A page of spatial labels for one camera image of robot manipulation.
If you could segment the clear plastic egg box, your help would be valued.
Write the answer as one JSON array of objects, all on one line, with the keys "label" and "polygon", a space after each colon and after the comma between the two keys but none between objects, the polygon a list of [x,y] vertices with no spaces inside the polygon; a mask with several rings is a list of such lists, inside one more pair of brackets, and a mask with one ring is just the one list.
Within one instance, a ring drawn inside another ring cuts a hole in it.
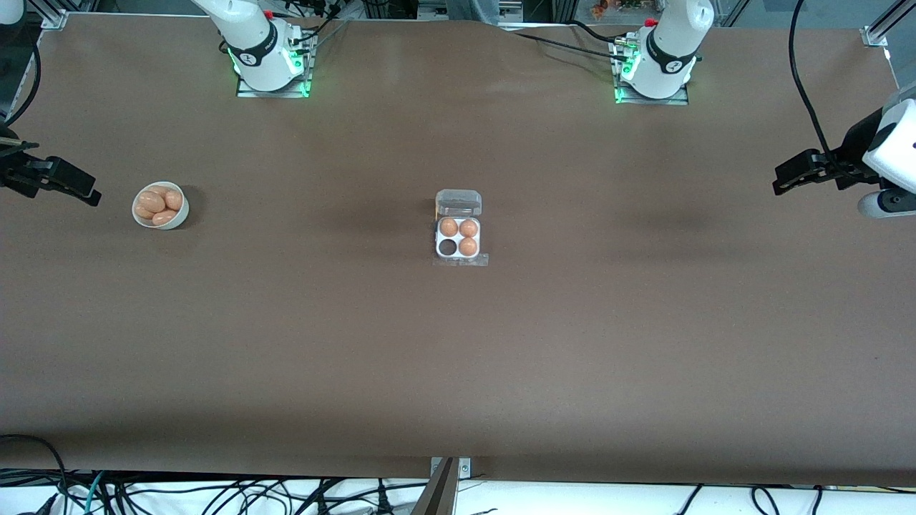
[{"label": "clear plastic egg box", "polygon": [[[489,255],[482,245],[483,226],[479,220],[483,212],[483,197],[476,190],[439,190],[434,199],[433,251],[442,264],[448,266],[487,267]],[[462,235],[445,238],[439,234],[439,220],[444,217],[454,218],[460,225],[462,220],[472,218],[479,224],[479,234],[475,237],[479,244],[479,253],[471,258],[462,258],[458,253],[458,242]]]}]

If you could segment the white round bowl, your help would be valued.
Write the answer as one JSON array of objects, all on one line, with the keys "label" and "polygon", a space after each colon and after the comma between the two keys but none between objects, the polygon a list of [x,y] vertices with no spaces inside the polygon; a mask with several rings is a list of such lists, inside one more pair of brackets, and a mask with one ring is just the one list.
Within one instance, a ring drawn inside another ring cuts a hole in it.
[{"label": "white round bowl", "polygon": [[[183,193],[184,205],[182,206],[180,211],[177,212],[175,219],[172,222],[170,222],[170,224],[166,224],[163,226],[154,226],[150,220],[142,220],[134,214],[134,207],[135,207],[135,203],[137,202],[138,195],[140,195],[140,193],[143,192],[143,190],[146,190],[148,187],[152,185],[161,185],[163,187],[167,187],[170,189],[179,190],[179,192]],[[160,180],[160,182],[151,183],[151,185],[148,185],[146,186],[146,188],[141,189],[140,192],[138,192],[137,195],[135,195],[134,201],[132,202],[132,214],[134,216],[135,222],[137,222],[138,225],[144,226],[146,228],[156,229],[156,230],[173,230],[173,229],[178,228],[185,222],[185,220],[187,219],[187,216],[190,214],[190,205],[189,205],[189,201],[187,201],[187,196],[185,195],[183,190],[180,189],[180,186],[177,186],[175,185],[175,183],[172,183],[172,182],[166,182],[166,180]]]}]

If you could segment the aluminium frame corner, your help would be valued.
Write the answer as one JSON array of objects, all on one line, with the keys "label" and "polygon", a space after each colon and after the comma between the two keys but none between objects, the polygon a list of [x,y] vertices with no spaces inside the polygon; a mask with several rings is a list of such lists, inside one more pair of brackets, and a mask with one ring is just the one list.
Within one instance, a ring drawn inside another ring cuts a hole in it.
[{"label": "aluminium frame corner", "polygon": [[25,0],[26,10],[42,20],[43,29],[57,30],[66,21],[69,11],[78,9],[71,0]]},{"label": "aluminium frame corner", "polygon": [[916,14],[916,0],[894,0],[870,25],[860,30],[865,46],[887,46],[887,35],[909,14]]}]

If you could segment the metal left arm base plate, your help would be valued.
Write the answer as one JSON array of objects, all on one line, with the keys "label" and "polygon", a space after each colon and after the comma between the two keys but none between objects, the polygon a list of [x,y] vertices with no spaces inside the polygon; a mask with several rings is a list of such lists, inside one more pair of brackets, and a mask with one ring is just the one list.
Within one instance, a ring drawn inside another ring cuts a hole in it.
[{"label": "metal left arm base plate", "polygon": [[689,104],[687,83],[696,56],[683,59],[661,57],[658,61],[650,52],[645,39],[638,33],[625,34],[608,44],[612,56],[615,101],[618,104],[670,105],[684,107]]}]

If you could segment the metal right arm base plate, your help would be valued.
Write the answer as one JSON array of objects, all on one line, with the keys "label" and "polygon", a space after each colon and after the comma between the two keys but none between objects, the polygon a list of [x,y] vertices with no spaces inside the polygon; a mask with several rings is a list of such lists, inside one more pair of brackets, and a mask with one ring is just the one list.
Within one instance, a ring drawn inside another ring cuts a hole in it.
[{"label": "metal right arm base plate", "polygon": [[305,99],[311,96],[312,78],[318,50],[317,38],[305,43],[284,48],[279,52],[278,63],[268,66],[270,72],[268,85],[276,85],[284,79],[284,84],[268,90],[258,90],[243,78],[237,62],[233,62],[233,71],[238,75],[236,86],[237,97]]}]

